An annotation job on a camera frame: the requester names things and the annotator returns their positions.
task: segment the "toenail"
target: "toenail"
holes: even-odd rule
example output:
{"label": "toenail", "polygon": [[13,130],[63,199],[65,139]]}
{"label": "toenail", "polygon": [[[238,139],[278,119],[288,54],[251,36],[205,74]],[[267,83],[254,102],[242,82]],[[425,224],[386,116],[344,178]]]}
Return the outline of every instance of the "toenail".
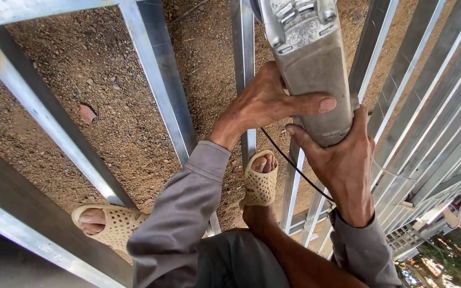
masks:
{"label": "toenail", "polygon": [[80,217],[81,222],[88,222],[90,220],[92,220],[92,215],[83,215]]}

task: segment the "grinder motor housing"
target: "grinder motor housing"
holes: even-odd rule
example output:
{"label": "grinder motor housing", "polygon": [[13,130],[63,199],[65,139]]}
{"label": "grinder motor housing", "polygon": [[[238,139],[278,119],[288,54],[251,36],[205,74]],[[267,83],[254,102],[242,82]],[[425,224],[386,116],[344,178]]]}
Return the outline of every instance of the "grinder motor housing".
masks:
{"label": "grinder motor housing", "polygon": [[341,25],[333,0],[251,0],[290,95],[327,92],[336,107],[326,113],[294,116],[321,147],[339,143],[348,134],[353,111]]}

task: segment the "gray sleeve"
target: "gray sleeve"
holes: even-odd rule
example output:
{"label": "gray sleeve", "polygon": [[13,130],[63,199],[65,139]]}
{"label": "gray sleeve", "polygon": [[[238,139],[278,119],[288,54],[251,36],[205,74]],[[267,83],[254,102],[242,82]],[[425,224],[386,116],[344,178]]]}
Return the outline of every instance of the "gray sleeve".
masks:
{"label": "gray sleeve", "polygon": [[364,228],[349,226],[337,209],[330,213],[334,231],[333,261],[370,288],[404,287],[398,278],[392,250],[385,234],[373,215],[372,222]]}
{"label": "gray sleeve", "polygon": [[221,197],[230,152],[200,141],[184,168],[157,198],[152,213],[131,235],[129,255],[138,262],[135,287],[192,287],[197,252]]}

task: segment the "perforated sandal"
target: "perforated sandal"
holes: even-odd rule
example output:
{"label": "perforated sandal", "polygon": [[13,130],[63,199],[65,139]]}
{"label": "perforated sandal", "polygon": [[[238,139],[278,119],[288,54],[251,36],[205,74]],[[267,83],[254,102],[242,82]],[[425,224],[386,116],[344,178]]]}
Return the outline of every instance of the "perforated sandal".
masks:
{"label": "perforated sandal", "polygon": [[90,203],[83,204],[72,212],[71,216],[74,224],[81,228],[78,223],[81,214],[87,209],[92,208],[101,209],[104,212],[106,217],[106,226],[101,232],[95,235],[89,235],[87,233],[85,233],[85,235],[111,246],[113,249],[118,249],[126,253],[127,250],[125,245],[133,233],[133,230],[137,229],[149,216],[148,214],[121,206]]}
{"label": "perforated sandal", "polygon": [[248,161],[245,169],[245,198],[239,201],[239,207],[245,206],[268,206],[275,200],[275,187],[277,185],[277,169],[268,173],[259,173],[252,169],[252,163],[259,157],[272,154],[270,150],[257,152]]}

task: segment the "left hand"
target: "left hand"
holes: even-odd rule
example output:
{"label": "left hand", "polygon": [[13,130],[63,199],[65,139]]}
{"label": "left hand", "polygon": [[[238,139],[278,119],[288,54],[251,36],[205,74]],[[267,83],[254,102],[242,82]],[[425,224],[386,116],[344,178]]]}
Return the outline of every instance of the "left hand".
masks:
{"label": "left hand", "polygon": [[277,64],[266,62],[220,115],[208,140],[230,151],[248,129],[261,128],[288,116],[324,113],[336,106],[335,98],[326,93],[289,96],[283,85]]}

